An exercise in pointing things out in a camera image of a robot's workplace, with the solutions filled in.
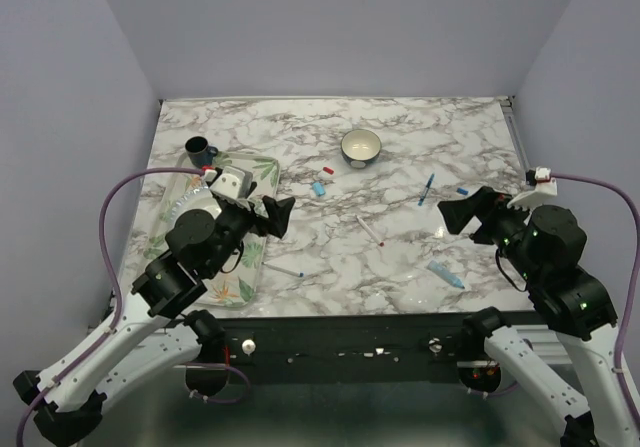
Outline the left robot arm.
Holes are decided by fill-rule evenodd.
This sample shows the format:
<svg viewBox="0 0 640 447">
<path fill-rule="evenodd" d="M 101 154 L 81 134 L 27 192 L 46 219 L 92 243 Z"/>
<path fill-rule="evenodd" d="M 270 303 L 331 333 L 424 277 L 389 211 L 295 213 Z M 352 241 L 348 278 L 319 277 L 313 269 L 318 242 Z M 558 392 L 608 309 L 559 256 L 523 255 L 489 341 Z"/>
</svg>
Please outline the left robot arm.
<svg viewBox="0 0 640 447">
<path fill-rule="evenodd" d="M 247 199 L 211 194 L 217 214 L 184 210 L 167 232 L 167 250 L 148 264 L 129 294 L 117 293 L 116 307 L 74 350 L 39 372 L 24 371 L 14 387 L 41 435 L 55 446 L 71 446 L 102 420 L 108 395 L 99 384 L 145 338 L 165 327 L 206 291 L 247 234 L 281 238 L 287 231 L 292 197 L 262 199 L 264 214 Z"/>
</svg>

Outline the light blue highlighter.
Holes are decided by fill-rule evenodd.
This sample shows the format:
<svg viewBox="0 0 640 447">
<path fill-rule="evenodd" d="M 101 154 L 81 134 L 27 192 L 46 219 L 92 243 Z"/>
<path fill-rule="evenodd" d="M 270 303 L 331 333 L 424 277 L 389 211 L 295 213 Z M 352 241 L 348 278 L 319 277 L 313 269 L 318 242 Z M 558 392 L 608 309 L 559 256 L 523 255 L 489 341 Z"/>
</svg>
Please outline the light blue highlighter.
<svg viewBox="0 0 640 447">
<path fill-rule="evenodd" d="M 462 280 L 439 262 L 431 260 L 427 265 L 427 269 L 445 281 L 448 285 L 454 288 L 464 289 L 464 283 Z"/>
</svg>

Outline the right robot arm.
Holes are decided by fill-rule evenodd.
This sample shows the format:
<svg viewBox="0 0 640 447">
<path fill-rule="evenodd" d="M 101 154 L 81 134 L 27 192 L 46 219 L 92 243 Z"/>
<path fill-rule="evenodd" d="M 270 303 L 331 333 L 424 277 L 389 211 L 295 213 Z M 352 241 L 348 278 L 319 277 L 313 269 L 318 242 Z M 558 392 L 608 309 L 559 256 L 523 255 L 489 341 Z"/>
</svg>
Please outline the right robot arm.
<svg viewBox="0 0 640 447">
<path fill-rule="evenodd" d="M 508 371 L 548 413 L 563 446 L 636 446 L 639 393 L 625 370 L 618 320 L 605 286 L 579 265 L 586 233 L 570 210 L 550 204 L 555 179 L 516 196 L 482 187 L 465 199 L 441 201 L 451 234 L 473 218 L 476 244 L 494 245 L 525 282 L 534 310 L 564 347 L 583 391 L 577 393 L 529 348 L 499 310 L 468 316 L 460 353 L 486 355 Z"/>
</svg>

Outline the white red-tipped marker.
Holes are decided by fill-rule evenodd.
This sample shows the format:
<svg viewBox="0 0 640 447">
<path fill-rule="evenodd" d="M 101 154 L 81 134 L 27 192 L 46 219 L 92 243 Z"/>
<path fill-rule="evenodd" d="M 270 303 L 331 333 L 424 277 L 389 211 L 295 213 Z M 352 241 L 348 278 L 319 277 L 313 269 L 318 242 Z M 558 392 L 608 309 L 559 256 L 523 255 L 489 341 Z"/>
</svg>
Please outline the white red-tipped marker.
<svg viewBox="0 0 640 447">
<path fill-rule="evenodd" d="M 359 215 L 356 215 L 355 217 L 358 224 L 369 235 L 369 237 L 376 243 L 376 245 L 383 247 L 385 245 L 384 241 L 374 232 L 374 230 L 364 221 L 364 219 Z"/>
</svg>

